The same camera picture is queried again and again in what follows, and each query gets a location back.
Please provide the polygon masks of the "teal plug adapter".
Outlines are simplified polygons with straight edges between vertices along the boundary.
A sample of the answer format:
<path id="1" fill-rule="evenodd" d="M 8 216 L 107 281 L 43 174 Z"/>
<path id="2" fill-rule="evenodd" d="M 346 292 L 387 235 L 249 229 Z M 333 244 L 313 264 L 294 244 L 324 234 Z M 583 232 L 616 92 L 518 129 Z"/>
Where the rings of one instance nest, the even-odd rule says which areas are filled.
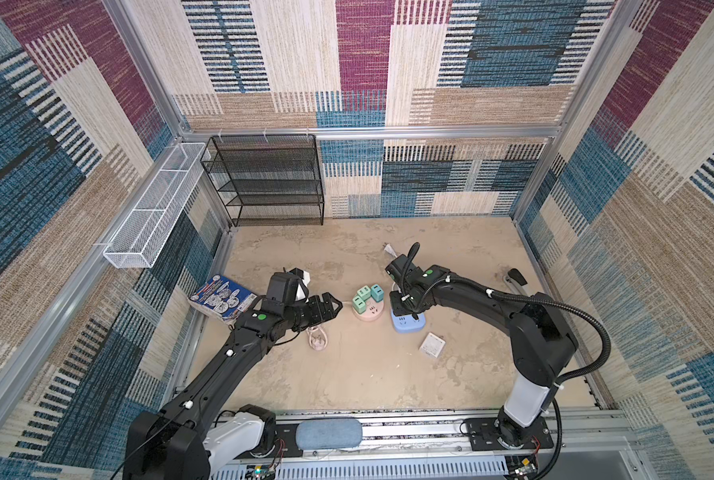
<path id="1" fill-rule="evenodd" d="M 374 284 L 370 287 L 370 295 L 376 303 L 384 301 L 384 290 L 378 284 Z"/>

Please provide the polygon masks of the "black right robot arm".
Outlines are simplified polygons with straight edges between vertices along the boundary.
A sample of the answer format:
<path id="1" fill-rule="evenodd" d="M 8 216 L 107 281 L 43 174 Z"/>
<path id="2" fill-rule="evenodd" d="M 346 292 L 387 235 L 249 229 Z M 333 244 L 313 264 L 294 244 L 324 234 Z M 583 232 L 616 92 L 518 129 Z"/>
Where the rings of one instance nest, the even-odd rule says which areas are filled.
<path id="1" fill-rule="evenodd" d="M 517 377 L 494 426 L 496 438 L 505 448 L 521 448 L 531 439 L 541 413 L 565 382 L 590 374 L 608 361 L 610 335 L 603 323 L 587 312 L 543 293 L 526 296 L 495 290 L 439 265 L 422 269 L 413 259 L 412 253 L 400 255 L 385 268 L 398 287 L 390 293 L 395 314 L 418 316 L 434 306 L 446 307 L 481 320 L 510 338 Z M 602 345 L 590 364 L 569 372 L 565 368 L 579 342 L 565 319 L 567 313 L 587 322 Z"/>

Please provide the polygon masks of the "mint green plug adapter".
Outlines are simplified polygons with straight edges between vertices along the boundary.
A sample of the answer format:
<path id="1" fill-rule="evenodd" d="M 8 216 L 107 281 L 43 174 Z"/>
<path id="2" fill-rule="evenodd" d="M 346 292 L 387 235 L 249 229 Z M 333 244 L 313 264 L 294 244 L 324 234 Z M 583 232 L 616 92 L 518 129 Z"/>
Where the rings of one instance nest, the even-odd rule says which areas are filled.
<path id="1" fill-rule="evenodd" d="M 370 299 L 370 298 L 372 297 L 372 289 L 371 289 L 371 287 L 368 286 L 368 285 L 365 285 L 365 286 L 361 287 L 361 288 L 357 291 L 357 296 L 358 296 L 363 302 L 366 302 L 368 299 Z"/>

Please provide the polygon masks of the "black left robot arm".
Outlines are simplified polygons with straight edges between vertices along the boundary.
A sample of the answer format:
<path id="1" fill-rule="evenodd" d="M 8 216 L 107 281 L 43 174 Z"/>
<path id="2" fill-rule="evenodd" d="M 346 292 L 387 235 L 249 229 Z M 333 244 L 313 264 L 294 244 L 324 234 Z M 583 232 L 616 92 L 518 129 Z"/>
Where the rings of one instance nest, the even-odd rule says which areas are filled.
<path id="1" fill-rule="evenodd" d="M 335 319 L 342 301 L 310 294 L 300 269 L 276 272 L 265 295 L 241 313 L 226 341 L 206 367 L 157 412 L 131 423 L 120 479 L 207 479 L 220 454 L 209 437 L 214 420 L 242 379 L 288 332 Z"/>

